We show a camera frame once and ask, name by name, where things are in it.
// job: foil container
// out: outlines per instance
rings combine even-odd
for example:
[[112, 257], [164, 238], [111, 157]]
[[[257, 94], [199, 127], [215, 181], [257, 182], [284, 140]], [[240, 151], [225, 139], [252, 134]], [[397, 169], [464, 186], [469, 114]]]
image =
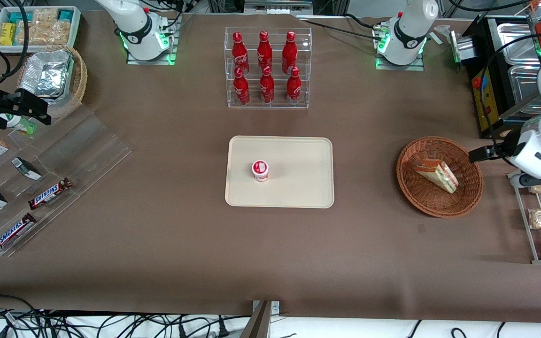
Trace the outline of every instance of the foil container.
[[66, 51], [33, 54], [26, 63], [20, 87], [44, 99], [56, 99], [68, 88], [72, 55]]

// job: yellow label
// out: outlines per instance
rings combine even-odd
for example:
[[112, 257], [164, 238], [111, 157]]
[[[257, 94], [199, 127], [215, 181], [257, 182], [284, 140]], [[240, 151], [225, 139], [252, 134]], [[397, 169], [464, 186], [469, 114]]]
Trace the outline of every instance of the yellow label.
[[[481, 71], [475, 79], [479, 78], [481, 76]], [[486, 105], [486, 115], [490, 119], [490, 124], [496, 123], [498, 121], [498, 107], [496, 107], [496, 100], [494, 99], [494, 90], [492, 88], [492, 81], [490, 79], [490, 71], [486, 71], [486, 75], [483, 79], [483, 83], [481, 84], [483, 86], [483, 102]], [[479, 95], [481, 93], [479, 92], [479, 89], [476, 89], [473, 87], [473, 96], [475, 96], [475, 108], [477, 109], [477, 115], [479, 116], [479, 126], [481, 127], [481, 130], [484, 131], [487, 129], [487, 121], [485, 118], [485, 115], [481, 112], [481, 99], [479, 98]]]
[[11, 46], [13, 45], [15, 34], [15, 24], [4, 22], [1, 24], [1, 36], [0, 36], [0, 45], [2, 46]]

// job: clear acrylic divider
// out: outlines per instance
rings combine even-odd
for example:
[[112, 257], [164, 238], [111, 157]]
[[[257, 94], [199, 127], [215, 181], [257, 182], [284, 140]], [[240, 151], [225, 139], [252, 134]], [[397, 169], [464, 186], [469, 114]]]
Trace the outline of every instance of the clear acrylic divider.
[[[40, 129], [42, 133], [31, 137], [11, 133], [12, 143], [19, 147], [4, 153], [6, 158], [0, 161], [0, 192], [8, 201], [0, 208], [0, 237], [26, 213], [37, 220], [0, 250], [3, 256], [9, 257], [21, 248], [131, 152], [84, 106]], [[32, 180], [17, 171], [11, 164], [16, 156], [32, 163], [41, 178]], [[65, 177], [72, 182], [71, 188], [36, 210], [30, 210], [28, 201]]]
[[[262, 73], [258, 66], [258, 43], [261, 31], [269, 33], [269, 43], [273, 50], [272, 77], [275, 79], [275, 100], [272, 103], [264, 103], [260, 93], [260, 78]], [[298, 47], [298, 60], [296, 65], [300, 68], [301, 96], [298, 103], [289, 105], [287, 96], [287, 79], [289, 75], [283, 73], [283, 47], [286, 42], [287, 32], [296, 33], [296, 45]], [[234, 80], [235, 64], [232, 57], [232, 34], [240, 32], [243, 44], [247, 48], [249, 60], [249, 73], [245, 76], [249, 85], [250, 102], [242, 105], [234, 92], [232, 85]], [[312, 65], [312, 29], [311, 28], [249, 28], [227, 27], [225, 29], [225, 77], [227, 79], [227, 105], [232, 108], [278, 108], [278, 109], [307, 109], [310, 105], [310, 75]]]

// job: red and white cup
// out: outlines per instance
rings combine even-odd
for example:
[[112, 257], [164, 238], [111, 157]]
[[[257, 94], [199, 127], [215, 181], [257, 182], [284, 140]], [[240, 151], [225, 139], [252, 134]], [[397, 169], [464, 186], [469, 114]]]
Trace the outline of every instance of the red and white cup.
[[257, 160], [252, 164], [252, 173], [254, 174], [254, 179], [258, 182], [264, 182], [269, 178], [269, 165], [268, 163]]

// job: acrylic bottle rack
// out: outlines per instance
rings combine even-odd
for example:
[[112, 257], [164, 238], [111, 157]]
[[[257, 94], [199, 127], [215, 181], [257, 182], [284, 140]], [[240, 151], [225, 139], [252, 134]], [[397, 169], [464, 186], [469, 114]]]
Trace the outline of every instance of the acrylic bottle rack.
[[[272, 47], [272, 77], [275, 79], [275, 100], [271, 103], [263, 103], [260, 97], [260, 78], [262, 73], [258, 66], [258, 44], [260, 43], [260, 32], [269, 33], [269, 43]], [[289, 75], [283, 73], [281, 64], [283, 62], [283, 47], [285, 46], [287, 32], [296, 33], [296, 46], [298, 47], [298, 60], [296, 66], [300, 68], [300, 79], [302, 80], [301, 94], [298, 104], [288, 105], [287, 79]], [[232, 34], [240, 32], [243, 37], [243, 44], [247, 48], [247, 59], [249, 60], [249, 73], [245, 76], [249, 86], [250, 101], [246, 105], [239, 102], [232, 85], [235, 79], [235, 64], [232, 57]], [[311, 28], [246, 28], [227, 27], [225, 29], [225, 74], [227, 78], [227, 104], [232, 108], [276, 108], [276, 109], [307, 109], [310, 104], [310, 73], [312, 64], [312, 29]]]

